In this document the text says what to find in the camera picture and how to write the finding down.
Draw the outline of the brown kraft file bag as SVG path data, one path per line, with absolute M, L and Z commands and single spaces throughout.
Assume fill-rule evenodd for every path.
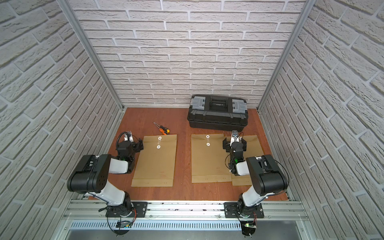
M 177 135 L 145 136 L 137 161 L 132 187 L 172 187 Z
M 250 157 L 259 157 L 264 155 L 260 141 L 257 135 L 244 136 L 244 140 L 247 142 L 247 150 L 243 153 L 244 160 Z M 251 186 L 252 180 L 250 175 L 246 176 L 235 176 L 232 175 L 233 186 Z
M 225 166 L 228 153 L 223 149 L 224 134 L 191 135 L 192 183 L 231 182 Z

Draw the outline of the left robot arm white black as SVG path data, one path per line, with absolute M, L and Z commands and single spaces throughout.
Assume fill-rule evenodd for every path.
M 108 180 L 109 174 L 130 174 L 135 168 L 135 156 L 144 149 L 143 141 L 132 132 L 122 132 L 116 141 L 117 156 L 110 154 L 84 155 L 70 174 L 67 188 L 70 192 L 84 194 L 106 203 L 99 212 L 106 217 L 138 216 L 130 195 L 118 189 Z

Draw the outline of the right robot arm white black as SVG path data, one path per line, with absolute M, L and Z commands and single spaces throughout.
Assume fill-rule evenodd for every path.
M 241 138 L 224 139 L 223 149 L 229 154 L 230 173 L 250 176 L 252 182 L 251 187 L 239 197 L 235 207 L 237 216 L 254 216 L 263 200 L 287 190 L 289 180 L 272 155 L 244 158 L 246 141 Z

